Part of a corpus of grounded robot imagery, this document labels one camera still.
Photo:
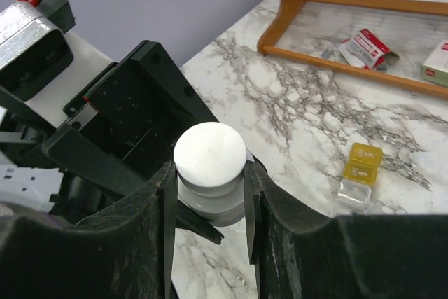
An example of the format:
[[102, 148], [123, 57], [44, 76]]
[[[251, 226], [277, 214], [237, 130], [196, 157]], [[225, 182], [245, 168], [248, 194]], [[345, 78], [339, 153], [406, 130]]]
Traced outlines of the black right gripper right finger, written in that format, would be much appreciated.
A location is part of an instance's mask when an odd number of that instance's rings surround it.
[[445, 215], [327, 217], [244, 168], [248, 259], [260, 298], [446, 298]]

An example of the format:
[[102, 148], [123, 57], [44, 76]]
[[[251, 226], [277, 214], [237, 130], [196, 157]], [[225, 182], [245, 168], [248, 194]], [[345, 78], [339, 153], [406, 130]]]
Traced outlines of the yellow clear pill organizer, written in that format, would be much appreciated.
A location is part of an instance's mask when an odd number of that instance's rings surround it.
[[342, 170], [342, 179], [330, 215], [366, 214], [376, 183], [383, 150], [354, 143]]

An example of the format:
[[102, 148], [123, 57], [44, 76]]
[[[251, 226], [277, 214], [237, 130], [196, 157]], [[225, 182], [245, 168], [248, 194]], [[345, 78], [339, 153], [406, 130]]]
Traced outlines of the red white staple box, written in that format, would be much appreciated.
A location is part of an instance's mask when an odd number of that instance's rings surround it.
[[351, 66], [369, 70], [385, 69], [400, 58], [369, 29], [357, 31], [350, 39], [343, 41], [338, 50]]

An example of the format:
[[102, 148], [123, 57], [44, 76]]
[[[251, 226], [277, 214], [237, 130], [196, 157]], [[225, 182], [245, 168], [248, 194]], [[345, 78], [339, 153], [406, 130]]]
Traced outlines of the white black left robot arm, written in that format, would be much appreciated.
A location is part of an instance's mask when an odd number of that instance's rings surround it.
[[1, 47], [1, 198], [75, 223], [151, 178], [189, 127], [214, 120], [164, 47], [94, 69], [63, 39]]

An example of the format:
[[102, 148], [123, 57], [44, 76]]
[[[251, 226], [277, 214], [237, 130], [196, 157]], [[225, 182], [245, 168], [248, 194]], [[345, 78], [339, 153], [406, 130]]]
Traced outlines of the orange wooden shelf rack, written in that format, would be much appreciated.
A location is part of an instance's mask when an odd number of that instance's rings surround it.
[[[296, 21], [298, 13], [323, 5], [321, 22], [316, 25], [317, 41], [333, 40], [329, 59], [299, 53], [278, 46], [279, 39]], [[447, 24], [447, 0], [280, 0], [277, 15], [258, 41], [263, 55], [325, 67], [360, 78], [395, 86], [403, 90], [446, 98], [447, 87], [421, 77], [425, 60], [447, 39], [447, 29], [427, 32], [430, 24]], [[351, 66], [338, 46], [357, 31], [369, 29], [399, 60], [385, 69], [369, 70]]]

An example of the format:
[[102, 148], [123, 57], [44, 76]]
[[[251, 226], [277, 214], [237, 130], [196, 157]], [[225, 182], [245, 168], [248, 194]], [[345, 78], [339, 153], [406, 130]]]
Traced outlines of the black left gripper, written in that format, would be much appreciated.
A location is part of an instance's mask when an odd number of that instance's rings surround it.
[[108, 65], [63, 111], [72, 117], [86, 104], [97, 115], [81, 132], [61, 127], [42, 145], [57, 166], [124, 197], [151, 183], [164, 203], [165, 223], [219, 245], [223, 235], [178, 201], [172, 151], [193, 125], [217, 118], [161, 43], [142, 41], [121, 62]]

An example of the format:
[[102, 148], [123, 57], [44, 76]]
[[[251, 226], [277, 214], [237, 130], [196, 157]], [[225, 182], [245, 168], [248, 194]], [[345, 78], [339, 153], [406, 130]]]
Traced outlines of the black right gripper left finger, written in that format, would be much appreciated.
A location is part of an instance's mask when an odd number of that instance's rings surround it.
[[1, 217], [2, 298], [175, 298], [176, 172], [62, 227], [7, 204]]

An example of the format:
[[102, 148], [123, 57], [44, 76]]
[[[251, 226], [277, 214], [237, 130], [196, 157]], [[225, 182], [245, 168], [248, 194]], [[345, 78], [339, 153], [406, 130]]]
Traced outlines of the green stapler box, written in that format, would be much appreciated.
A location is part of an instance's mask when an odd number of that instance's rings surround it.
[[448, 86], [448, 42], [441, 41], [421, 68], [421, 77], [438, 85]]

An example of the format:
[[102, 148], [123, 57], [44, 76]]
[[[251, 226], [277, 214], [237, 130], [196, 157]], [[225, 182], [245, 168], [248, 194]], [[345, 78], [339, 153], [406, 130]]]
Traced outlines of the grey staple strip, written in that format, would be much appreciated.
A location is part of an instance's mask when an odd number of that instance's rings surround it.
[[331, 56], [333, 55], [333, 50], [332, 49], [326, 49], [322, 52], [321, 54], [321, 58], [323, 59], [329, 59]]

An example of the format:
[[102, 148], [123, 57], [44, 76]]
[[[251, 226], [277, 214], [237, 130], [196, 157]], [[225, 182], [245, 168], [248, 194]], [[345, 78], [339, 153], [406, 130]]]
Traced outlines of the white pill bottle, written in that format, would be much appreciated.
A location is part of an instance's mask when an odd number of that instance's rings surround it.
[[192, 126], [174, 147], [179, 197], [214, 226], [240, 221], [247, 155], [245, 141], [229, 125], [206, 122]]

